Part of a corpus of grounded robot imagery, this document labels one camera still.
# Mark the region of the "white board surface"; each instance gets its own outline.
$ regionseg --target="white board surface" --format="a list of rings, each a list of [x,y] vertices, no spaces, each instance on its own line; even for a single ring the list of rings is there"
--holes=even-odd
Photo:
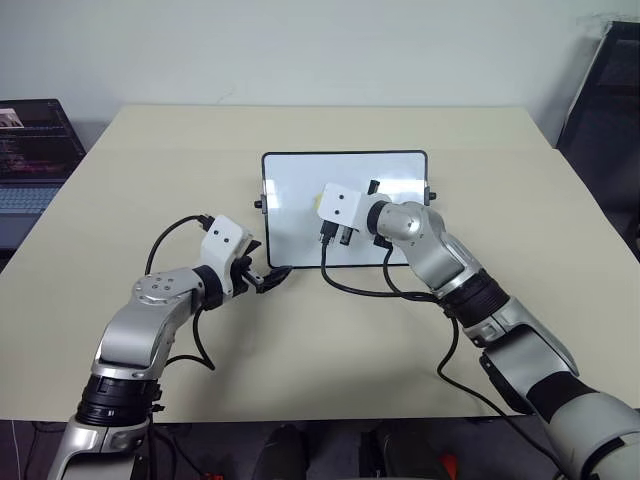
[[[393,202],[424,202],[427,155],[422,151],[267,153],[262,157],[269,264],[319,267],[322,220],[317,197],[329,182],[366,192],[369,181]],[[349,246],[339,236],[329,245],[327,265],[380,265],[386,250],[354,232]],[[396,250],[390,264],[404,264]]]

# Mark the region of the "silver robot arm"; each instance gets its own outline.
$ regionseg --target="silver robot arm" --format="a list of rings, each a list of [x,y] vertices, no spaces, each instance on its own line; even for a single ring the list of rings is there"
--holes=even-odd
[[[265,277],[251,269],[248,255],[259,245],[244,227],[218,216],[202,241],[198,267],[153,273],[134,284],[129,303],[102,335],[49,480],[97,473],[99,478],[128,479],[146,468],[133,452],[143,442],[149,415],[162,408],[153,403],[162,394],[158,379],[178,328],[197,311],[217,308],[246,292],[244,280],[264,293],[288,275],[286,267]]]
[[[394,204],[375,190],[327,184],[318,214],[349,235],[357,230],[402,250],[445,313],[483,349],[480,364],[509,406],[540,418],[570,478],[640,478],[640,415],[580,382],[566,347],[446,232],[435,210]]]

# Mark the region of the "black cable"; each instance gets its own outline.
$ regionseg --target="black cable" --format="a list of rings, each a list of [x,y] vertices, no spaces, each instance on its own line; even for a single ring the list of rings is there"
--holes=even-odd
[[[31,467],[31,462],[33,461],[33,455],[36,451],[36,446],[38,445],[38,430],[33,429],[33,438],[31,439],[31,445],[29,446],[29,453],[27,453],[27,462],[24,465],[24,471],[22,472],[22,480],[27,480],[27,475],[29,473],[29,467]]]
[[[339,290],[342,290],[344,292],[347,292],[347,293],[354,293],[356,295],[366,295],[366,296],[384,296],[384,297],[392,297],[393,296],[393,297],[405,298],[406,300],[415,300],[415,297],[411,298],[411,296],[405,295],[405,294],[411,294],[411,295],[419,294],[419,295],[423,295],[423,296],[430,295],[431,297],[433,297],[433,300],[429,299],[429,300],[421,300],[421,301],[431,301],[431,302],[436,302],[437,303],[437,298],[434,295],[426,294],[426,293],[420,293],[420,292],[402,292],[393,283],[393,280],[391,280],[391,276],[389,274],[389,259],[391,258],[391,254],[392,253],[393,253],[393,247],[388,248],[387,254],[385,255],[384,260],[382,262],[382,273],[384,275],[385,281],[387,282],[387,285],[389,286],[389,288],[393,292],[392,294],[382,295],[383,292],[369,292],[367,290],[359,290],[359,289],[347,287],[347,286],[341,285],[338,282],[335,282],[331,278],[329,278],[328,275],[326,274],[326,256],[327,256],[327,243],[326,242],[323,242],[323,244],[322,244],[322,260],[321,260],[321,263],[320,263],[322,277],[331,286],[334,286],[335,288],[337,288]],[[459,382],[456,382],[455,380],[453,380],[452,378],[448,377],[443,372],[444,367],[447,365],[447,363],[449,363],[449,361],[453,357],[454,353],[456,352],[456,349],[458,348],[458,340],[460,338],[460,330],[459,330],[459,327],[458,327],[458,321],[455,318],[451,318],[451,324],[453,326],[453,338],[451,339],[451,346],[449,347],[449,350],[447,351],[445,356],[442,358],[442,360],[440,361],[440,363],[438,364],[438,367],[436,369],[436,371],[438,373],[438,376],[442,380],[447,382],[449,385],[452,385],[453,387],[458,388],[459,390],[462,390],[463,392],[474,396],[478,400],[480,400],[483,403],[485,403],[488,407],[493,409],[496,413],[498,413],[498,415],[500,415],[509,424],[509,426],[511,426],[511,428],[513,428],[518,434],[520,434],[520,436],[524,440],[526,440],[538,452],[540,452],[541,454],[546,456],[549,460],[551,460],[553,462],[553,464],[560,471],[562,471],[562,466],[560,465],[560,463],[556,459],[555,455],[553,453],[551,453],[548,449],[546,449],[542,445],[540,445],[538,442],[536,442],[533,438],[531,438],[524,430],[522,430],[522,428],[520,428],[511,418],[509,418],[509,416],[507,416],[507,414],[504,411],[502,411],[502,409],[500,409],[495,403],[493,403],[491,400],[489,400],[484,395],[482,395],[482,394],[476,392],[475,390],[467,387],[466,385],[463,385],[463,384],[461,384]]]
[[[176,446],[170,437],[164,435],[160,428],[155,430],[156,438],[164,443],[169,449],[169,455],[171,456],[171,479],[175,480],[178,471],[178,457],[176,454]]]
[[[60,422],[31,422],[31,426],[39,433],[62,433],[64,432],[66,425],[61,427],[50,427]]]
[[[167,435],[175,438],[185,438],[193,430],[193,423],[173,423],[165,425]]]
[[[551,460],[553,462],[553,464],[560,471],[562,471],[562,466],[560,465],[560,463],[556,459],[555,455],[553,453],[551,453],[549,450],[547,450],[546,448],[544,448],[542,445],[540,445],[538,442],[536,442],[533,438],[531,438],[500,407],[498,407],[495,403],[493,403],[491,400],[489,400],[484,395],[476,392],[475,390],[472,390],[471,388],[467,387],[466,385],[463,385],[463,384],[461,384],[459,382],[456,382],[455,380],[453,380],[452,378],[448,377],[443,372],[444,367],[447,365],[447,363],[449,363],[449,361],[451,360],[451,358],[455,354],[456,349],[458,348],[458,339],[460,338],[460,329],[458,327],[458,321],[455,318],[451,318],[450,320],[451,320],[451,325],[453,327],[453,338],[451,339],[451,346],[449,347],[449,350],[444,355],[444,357],[442,357],[442,360],[440,361],[440,363],[438,364],[438,367],[436,369],[436,371],[438,372],[438,376],[442,380],[447,382],[449,385],[452,385],[455,388],[457,388],[459,390],[462,390],[463,392],[466,392],[469,395],[472,395],[473,397],[477,398],[478,400],[483,402],[485,405],[490,407],[492,410],[494,410],[498,415],[500,415],[511,426],[511,428],[513,428],[517,433],[519,433],[520,436],[529,443],[529,445],[531,445],[538,452],[540,452],[545,457],[547,457],[549,460]]]
[[[336,282],[327,273],[327,243],[322,243],[322,257],[320,260],[320,272],[322,273],[322,278],[334,288],[346,293],[351,293],[354,295],[362,295],[365,297],[376,297],[376,298],[404,298],[406,300],[418,301],[418,302],[435,302],[437,298],[430,293],[425,292],[374,292],[371,290],[361,290],[359,288],[349,287],[347,285],[343,285],[341,283]]]
[[[149,453],[149,480],[158,480],[158,454],[156,449],[155,428],[153,425],[153,413],[149,414],[147,449]]]
[[[174,222],[171,225],[169,225],[165,229],[165,231],[160,234],[160,236],[157,238],[157,240],[155,241],[155,243],[151,247],[151,250],[149,251],[149,256],[147,257],[147,265],[144,268],[144,274],[145,275],[149,275],[149,273],[151,273],[151,265],[153,264],[153,258],[156,256],[156,252],[158,251],[158,247],[160,246],[162,241],[167,237],[167,235],[169,235],[171,232],[173,232],[180,225],[183,225],[183,224],[185,224],[187,222],[191,222],[191,221],[197,220],[200,223],[203,223],[203,218],[205,218],[204,215],[189,215],[188,217],[181,218],[177,222]]]
[[[199,363],[200,365],[204,365],[212,372],[216,369],[216,366],[213,364],[213,361],[211,361],[211,358],[207,354],[207,351],[204,349],[204,345],[202,345],[202,340],[200,339],[200,315],[203,311],[203,307],[198,308],[198,310],[196,310],[196,313],[193,315],[192,320],[193,341],[196,344],[196,349],[198,350],[200,357],[196,357],[195,355],[176,355],[167,360],[165,367],[177,362],[178,360],[191,360],[193,362]]]
[[[29,445],[29,452],[27,453],[27,461],[24,466],[24,472],[22,472],[23,480],[27,480],[27,475],[29,473],[29,469],[31,468],[31,463],[33,462],[33,456],[36,452],[36,448],[38,446],[39,441],[39,433],[62,433],[64,432],[65,427],[57,427],[57,428],[47,428],[50,425],[53,425],[57,422],[36,422],[32,421],[31,426],[33,427],[33,438],[31,439],[31,444]]]
[[[178,442],[177,438],[173,437],[173,443],[176,446],[176,449],[178,450],[178,453],[180,454],[180,456],[184,459],[185,462],[189,464],[189,466],[193,469],[193,471],[196,472],[201,477],[204,477],[204,470],[198,468],[198,466],[193,462],[193,460],[191,460],[189,455],[185,453],[185,451],[182,449],[182,446],[180,446],[180,443]]]

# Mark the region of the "gray wall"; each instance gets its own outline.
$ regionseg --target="gray wall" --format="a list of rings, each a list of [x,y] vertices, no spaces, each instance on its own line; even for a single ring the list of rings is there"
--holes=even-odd
[[[124,103],[524,105],[555,142],[638,0],[0,0],[0,97],[91,145]]]

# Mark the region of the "laptop keyboard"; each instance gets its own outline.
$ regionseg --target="laptop keyboard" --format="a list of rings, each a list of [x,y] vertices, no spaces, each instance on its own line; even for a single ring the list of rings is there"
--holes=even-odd
[[[0,215],[42,213],[59,188],[0,188]]]

